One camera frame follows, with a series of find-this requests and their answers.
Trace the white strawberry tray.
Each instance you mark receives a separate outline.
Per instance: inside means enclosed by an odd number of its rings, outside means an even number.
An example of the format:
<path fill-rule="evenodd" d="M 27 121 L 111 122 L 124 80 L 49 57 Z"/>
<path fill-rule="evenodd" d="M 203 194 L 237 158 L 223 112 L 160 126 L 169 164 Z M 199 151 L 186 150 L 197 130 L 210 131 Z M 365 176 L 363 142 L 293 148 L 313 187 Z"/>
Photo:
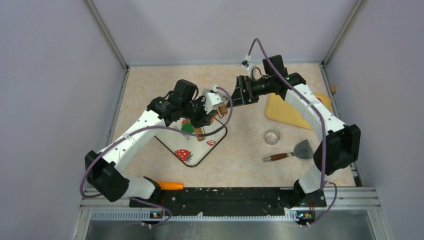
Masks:
<path fill-rule="evenodd" d="M 228 130 L 225 127 L 218 133 L 207 136 L 205 140 L 198 141 L 197 137 L 181 130 L 184 123 L 191 122 L 182 118 L 170 125 L 179 132 L 162 129 L 155 137 L 185 166 L 195 167 L 226 137 Z"/>

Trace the yellow cutting board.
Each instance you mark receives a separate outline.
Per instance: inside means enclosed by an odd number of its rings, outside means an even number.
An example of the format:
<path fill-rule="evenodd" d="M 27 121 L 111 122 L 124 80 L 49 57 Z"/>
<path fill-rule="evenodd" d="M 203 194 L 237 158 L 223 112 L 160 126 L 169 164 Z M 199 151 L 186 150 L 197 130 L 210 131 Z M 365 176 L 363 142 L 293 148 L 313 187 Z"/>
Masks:
<path fill-rule="evenodd" d="M 312 127 L 303 119 L 300 113 L 274 93 L 268 95 L 265 116 L 273 121 L 312 130 Z"/>

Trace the wooden rolling pin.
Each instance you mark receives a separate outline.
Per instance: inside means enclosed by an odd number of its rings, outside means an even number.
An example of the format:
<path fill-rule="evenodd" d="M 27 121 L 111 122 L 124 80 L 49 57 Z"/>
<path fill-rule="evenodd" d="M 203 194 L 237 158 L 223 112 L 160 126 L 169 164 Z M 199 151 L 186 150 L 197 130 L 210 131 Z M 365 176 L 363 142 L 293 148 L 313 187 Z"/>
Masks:
<path fill-rule="evenodd" d="M 223 118 L 226 114 L 228 114 L 228 109 L 227 106 L 225 104 L 218 106 L 213 112 L 211 116 L 208 116 L 205 118 L 205 120 L 209 120 L 208 122 L 208 126 L 214 121 L 215 117 L 218 116 L 219 118 Z M 193 129 L 194 129 L 194 133 L 197 135 L 197 141 L 198 142 L 202 142 L 203 140 L 205 140 L 206 137 L 212 136 L 216 133 L 218 133 L 219 131 L 221 131 L 224 127 L 225 127 L 225 123 L 217 128 L 216 130 L 209 132 L 209 133 L 204 133 L 203 132 L 203 128 L 199 125 L 194 125 L 193 124 Z"/>

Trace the small wooden block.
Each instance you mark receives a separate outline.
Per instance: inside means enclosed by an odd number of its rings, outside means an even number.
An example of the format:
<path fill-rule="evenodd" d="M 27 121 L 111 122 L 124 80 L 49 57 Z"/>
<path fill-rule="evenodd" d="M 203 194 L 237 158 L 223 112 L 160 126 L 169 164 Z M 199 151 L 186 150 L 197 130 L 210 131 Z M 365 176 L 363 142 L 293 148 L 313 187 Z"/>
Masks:
<path fill-rule="evenodd" d="M 337 92 L 337 87 L 334 84 L 330 84 L 329 89 L 332 94 L 335 94 Z"/>

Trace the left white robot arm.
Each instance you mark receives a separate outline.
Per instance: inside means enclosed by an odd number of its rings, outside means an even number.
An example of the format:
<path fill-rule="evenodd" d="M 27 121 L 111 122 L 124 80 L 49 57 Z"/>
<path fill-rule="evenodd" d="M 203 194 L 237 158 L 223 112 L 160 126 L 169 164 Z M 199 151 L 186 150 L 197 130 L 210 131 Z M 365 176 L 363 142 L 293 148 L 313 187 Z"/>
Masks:
<path fill-rule="evenodd" d="M 137 197 L 149 207 L 160 202 L 160 185 L 149 177 L 129 178 L 123 175 L 130 160 L 163 130 L 176 131 L 170 125 L 181 118 L 194 128 L 211 124 L 211 118 L 226 97 L 214 86 L 199 95 L 198 87 L 184 79 L 176 82 L 165 96 L 154 98 L 135 123 L 100 152 L 85 156 L 87 182 L 98 196 L 115 202 L 122 197 Z"/>

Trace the orange marker pen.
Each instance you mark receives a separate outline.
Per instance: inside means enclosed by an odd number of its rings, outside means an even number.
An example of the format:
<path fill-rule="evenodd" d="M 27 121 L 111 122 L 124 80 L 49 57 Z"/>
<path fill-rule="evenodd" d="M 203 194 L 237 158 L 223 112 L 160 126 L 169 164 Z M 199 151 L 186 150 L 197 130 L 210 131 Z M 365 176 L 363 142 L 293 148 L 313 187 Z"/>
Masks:
<path fill-rule="evenodd" d="M 184 189 L 184 184 L 180 182 L 158 181 L 157 183 L 164 191 L 179 191 Z"/>

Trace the green dough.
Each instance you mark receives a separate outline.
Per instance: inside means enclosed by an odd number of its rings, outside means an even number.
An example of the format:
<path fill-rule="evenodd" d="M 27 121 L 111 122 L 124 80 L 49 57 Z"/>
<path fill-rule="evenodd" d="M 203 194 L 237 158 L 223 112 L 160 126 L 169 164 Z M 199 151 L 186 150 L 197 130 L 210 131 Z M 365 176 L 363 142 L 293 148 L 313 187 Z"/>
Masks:
<path fill-rule="evenodd" d="M 181 130 L 187 133 L 194 133 L 194 127 L 192 126 L 191 123 L 188 123 L 188 122 L 181 125 Z"/>

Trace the wooden handled scraper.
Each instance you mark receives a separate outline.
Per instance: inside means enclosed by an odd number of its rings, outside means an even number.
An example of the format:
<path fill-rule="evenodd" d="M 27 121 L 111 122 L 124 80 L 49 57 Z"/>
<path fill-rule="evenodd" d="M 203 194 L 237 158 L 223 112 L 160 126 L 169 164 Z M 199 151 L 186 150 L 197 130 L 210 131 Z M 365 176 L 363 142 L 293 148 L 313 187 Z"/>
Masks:
<path fill-rule="evenodd" d="M 305 139 L 299 142 L 294 147 L 292 152 L 285 152 L 285 153 L 279 153 L 279 154 L 267 156 L 267 157 L 264 157 L 262 161 L 264 163 L 274 162 L 274 161 L 279 161 L 288 157 L 296 157 L 301 160 L 309 160 L 309 159 L 312 159 L 313 156 L 314 156 L 314 152 L 312 150 L 310 142 L 307 139 Z"/>

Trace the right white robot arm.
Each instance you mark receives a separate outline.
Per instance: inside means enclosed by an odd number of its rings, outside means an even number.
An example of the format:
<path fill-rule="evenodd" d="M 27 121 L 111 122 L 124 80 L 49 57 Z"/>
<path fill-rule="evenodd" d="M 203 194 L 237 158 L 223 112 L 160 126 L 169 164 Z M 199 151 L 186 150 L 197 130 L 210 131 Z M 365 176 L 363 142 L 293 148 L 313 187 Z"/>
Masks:
<path fill-rule="evenodd" d="M 320 142 L 313 154 L 314 164 L 281 199 L 286 208 L 307 206 L 314 194 L 325 186 L 327 177 L 357 161 L 361 131 L 357 125 L 347 125 L 334 116 L 312 93 L 300 74 L 288 74 L 281 55 L 263 60 L 265 76 L 259 79 L 254 78 L 255 66 L 250 55 L 245 56 L 241 65 L 246 67 L 248 74 L 236 78 L 231 96 L 233 107 L 257 103 L 262 95 L 280 96 L 309 124 Z"/>

